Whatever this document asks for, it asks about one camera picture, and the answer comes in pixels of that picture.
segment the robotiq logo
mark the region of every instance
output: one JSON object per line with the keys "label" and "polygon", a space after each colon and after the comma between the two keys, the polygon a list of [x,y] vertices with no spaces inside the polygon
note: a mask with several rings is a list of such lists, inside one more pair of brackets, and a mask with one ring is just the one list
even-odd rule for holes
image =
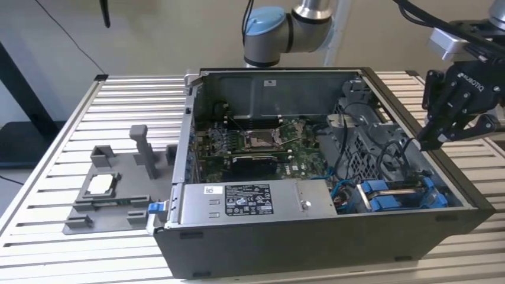
{"label": "robotiq logo", "polygon": [[481,85],[481,83],[478,83],[473,78],[470,78],[469,76],[466,76],[465,74],[461,75],[465,80],[472,84],[472,86],[474,86],[477,88],[477,90],[480,92],[484,91],[484,86]]}

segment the motherboard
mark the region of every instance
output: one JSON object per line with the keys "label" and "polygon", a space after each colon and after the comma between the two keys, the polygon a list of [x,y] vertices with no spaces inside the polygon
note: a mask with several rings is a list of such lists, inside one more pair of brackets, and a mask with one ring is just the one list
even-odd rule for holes
{"label": "motherboard", "polygon": [[278,118],[252,125],[228,119],[196,136],[203,182],[310,179],[326,174],[313,125],[304,119]]}

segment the sticker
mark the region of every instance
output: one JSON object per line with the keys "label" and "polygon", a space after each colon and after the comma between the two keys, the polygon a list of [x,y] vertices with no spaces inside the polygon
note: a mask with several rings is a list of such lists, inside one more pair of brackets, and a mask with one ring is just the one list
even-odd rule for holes
{"label": "sticker", "polygon": [[274,86],[277,86],[277,80],[265,80],[265,81],[262,81],[262,86],[264,87],[274,87]]}
{"label": "sticker", "polygon": [[223,194],[223,186],[205,186],[204,194]]}
{"label": "sticker", "polygon": [[225,186],[225,212],[228,216],[273,214],[270,185]]}

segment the open computer tower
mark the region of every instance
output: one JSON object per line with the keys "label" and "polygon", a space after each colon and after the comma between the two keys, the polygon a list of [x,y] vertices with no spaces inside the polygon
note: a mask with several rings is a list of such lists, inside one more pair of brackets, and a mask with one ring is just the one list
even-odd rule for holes
{"label": "open computer tower", "polygon": [[193,279],[418,260],[494,209],[369,68],[203,69],[155,239]]}

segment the barcode sticker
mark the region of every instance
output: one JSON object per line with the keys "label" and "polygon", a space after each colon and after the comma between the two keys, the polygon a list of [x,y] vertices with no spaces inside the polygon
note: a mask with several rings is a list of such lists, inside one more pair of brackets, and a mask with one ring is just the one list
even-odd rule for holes
{"label": "barcode sticker", "polygon": [[223,186],[205,186],[204,194],[223,194]]}

